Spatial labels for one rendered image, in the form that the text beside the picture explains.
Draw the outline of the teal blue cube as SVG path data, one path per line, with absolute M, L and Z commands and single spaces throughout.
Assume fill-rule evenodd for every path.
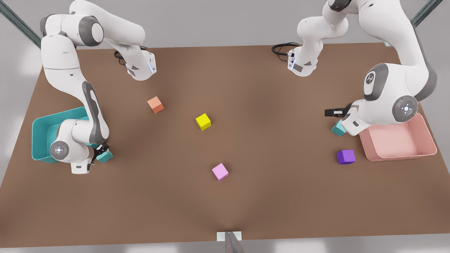
M 339 136 L 339 137 L 341 137 L 341 136 L 343 136 L 344 134 L 347 133 L 345 128 L 342 126 L 342 120 L 341 119 L 338 122 L 335 123 L 335 125 L 333 126 L 331 131 L 334 134 L 336 134 L 337 136 Z
M 111 153 L 111 151 L 108 149 L 105 152 L 103 152 L 102 154 L 99 154 L 96 157 L 96 160 L 99 162 L 107 162 L 108 160 L 110 160 L 113 157 L 113 154 Z

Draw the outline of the purple cube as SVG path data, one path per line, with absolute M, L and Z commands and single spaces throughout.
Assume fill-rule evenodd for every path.
M 339 164 L 351 164 L 356 162 L 354 150 L 341 150 L 337 152 L 336 157 Z

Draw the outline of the teal plastic bin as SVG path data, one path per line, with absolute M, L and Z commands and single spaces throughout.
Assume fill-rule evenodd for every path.
M 94 149 L 99 145 L 73 137 L 73 127 L 80 122 L 88 122 L 84 107 L 36 119 L 32 124 L 32 158 L 46 163 L 77 163 L 87 157 L 91 162 Z

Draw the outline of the pink plastic bin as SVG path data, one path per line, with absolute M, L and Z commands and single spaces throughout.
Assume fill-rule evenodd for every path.
M 371 162 L 413 160 L 437 153 L 437 146 L 420 113 L 396 125 L 372 125 L 359 134 Z

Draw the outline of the orange cube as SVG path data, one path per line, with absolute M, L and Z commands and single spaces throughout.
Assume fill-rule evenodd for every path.
M 147 101 L 149 107 L 151 107 L 152 111 L 156 114 L 162 110 L 164 110 L 164 106 L 162 104 L 162 102 L 160 101 L 160 99 L 155 96 L 152 99 Z

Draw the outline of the yellow cube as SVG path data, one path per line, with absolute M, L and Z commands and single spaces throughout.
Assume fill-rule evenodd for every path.
M 196 120 L 197 125 L 201 129 L 201 131 L 206 130 L 207 128 L 209 128 L 212 125 L 212 122 L 206 113 L 200 115 L 199 117 L 196 117 L 195 120 Z

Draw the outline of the pink cube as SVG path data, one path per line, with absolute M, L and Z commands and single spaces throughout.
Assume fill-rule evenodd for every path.
M 220 163 L 219 165 L 212 168 L 212 172 L 218 181 L 222 181 L 229 175 L 229 172 L 227 171 L 223 163 Z

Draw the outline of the silver frame post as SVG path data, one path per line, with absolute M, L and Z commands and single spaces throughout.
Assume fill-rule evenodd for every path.
M 245 253 L 234 232 L 225 232 L 225 253 Z
M 413 27 L 418 27 L 431 13 L 434 11 L 443 0 L 428 0 L 426 4 L 418 11 L 418 13 L 411 19 Z
M 3 0 L 0 0 L 0 13 L 24 34 L 37 48 L 41 49 L 41 38 L 37 35 Z

